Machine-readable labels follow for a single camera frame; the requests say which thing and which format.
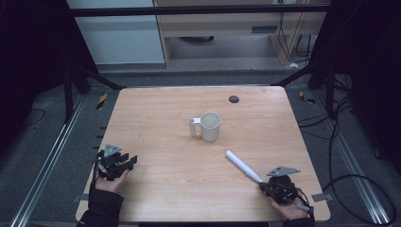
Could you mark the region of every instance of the white wall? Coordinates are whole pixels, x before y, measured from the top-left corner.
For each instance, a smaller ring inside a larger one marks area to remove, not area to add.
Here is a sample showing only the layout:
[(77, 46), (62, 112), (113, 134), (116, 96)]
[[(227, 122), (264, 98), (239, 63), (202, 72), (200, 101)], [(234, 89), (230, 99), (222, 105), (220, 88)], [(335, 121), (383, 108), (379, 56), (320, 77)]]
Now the white wall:
[[(152, 0), (67, 0), (71, 9), (153, 7)], [(77, 17), (96, 64), (164, 63), (155, 16)]]

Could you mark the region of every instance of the sleeve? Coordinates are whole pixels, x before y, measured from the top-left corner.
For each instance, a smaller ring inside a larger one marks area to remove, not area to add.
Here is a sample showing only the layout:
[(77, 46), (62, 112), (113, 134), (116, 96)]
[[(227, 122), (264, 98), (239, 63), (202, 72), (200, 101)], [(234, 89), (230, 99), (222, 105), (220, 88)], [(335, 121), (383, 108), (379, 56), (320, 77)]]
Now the sleeve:
[(92, 189), (89, 209), (85, 211), (77, 227), (117, 227), (123, 200), (116, 193)]
[(287, 219), (283, 227), (315, 227), (315, 221), (312, 218)]

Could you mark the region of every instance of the wooden tabletop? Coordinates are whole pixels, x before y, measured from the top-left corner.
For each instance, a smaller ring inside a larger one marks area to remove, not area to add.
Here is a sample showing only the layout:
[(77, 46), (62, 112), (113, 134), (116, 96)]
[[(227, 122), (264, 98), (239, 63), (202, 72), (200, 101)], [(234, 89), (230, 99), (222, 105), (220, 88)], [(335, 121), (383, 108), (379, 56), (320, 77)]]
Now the wooden tabletop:
[[(213, 143), (190, 134), (188, 119), (205, 112), (221, 116)], [(330, 218), (326, 202), (311, 199), (322, 190), (282, 87), (124, 89), (101, 147), (106, 143), (138, 155), (120, 192), (121, 221), (281, 220), (258, 184), (224, 156), (228, 149), (265, 181), (278, 166), (301, 169), (289, 177), (315, 207), (316, 220)], [(81, 201), (77, 219), (86, 209)]]

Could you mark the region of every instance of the hand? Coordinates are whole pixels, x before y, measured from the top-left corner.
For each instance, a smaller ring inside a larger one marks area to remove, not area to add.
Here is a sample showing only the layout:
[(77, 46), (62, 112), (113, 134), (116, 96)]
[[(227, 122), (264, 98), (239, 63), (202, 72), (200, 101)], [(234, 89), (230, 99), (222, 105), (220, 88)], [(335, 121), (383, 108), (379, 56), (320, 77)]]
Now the hand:
[(270, 205), (280, 212), (281, 216), (284, 219), (298, 219), (298, 218), (307, 218), (308, 213), (304, 210), (299, 209), (295, 204), (303, 204), (300, 199), (296, 198), (294, 203), (290, 205), (279, 205), (274, 199), (268, 197)]
[(97, 180), (95, 183), (95, 189), (118, 193), (123, 182), (126, 180), (129, 172), (130, 171), (126, 169), (119, 178), (114, 179), (114, 181), (112, 182), (107, 181), (106, 179), (103, 179), (101, 177), (98, 177), (98, 174), (96, 173)]

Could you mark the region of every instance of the cup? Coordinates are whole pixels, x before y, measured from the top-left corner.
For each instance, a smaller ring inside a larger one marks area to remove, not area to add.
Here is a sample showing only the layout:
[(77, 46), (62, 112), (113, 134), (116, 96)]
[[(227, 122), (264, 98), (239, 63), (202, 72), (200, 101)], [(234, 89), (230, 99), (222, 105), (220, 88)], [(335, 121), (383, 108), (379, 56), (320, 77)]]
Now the cup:
[(221, 118), (217, 113), (204, 113), (200, 118), (190, 118), (189, 129), (191, 135), (196, 136), (195, 125), (200, 125), (200, 134), (204, 141), (213, 142), (218, 139)]

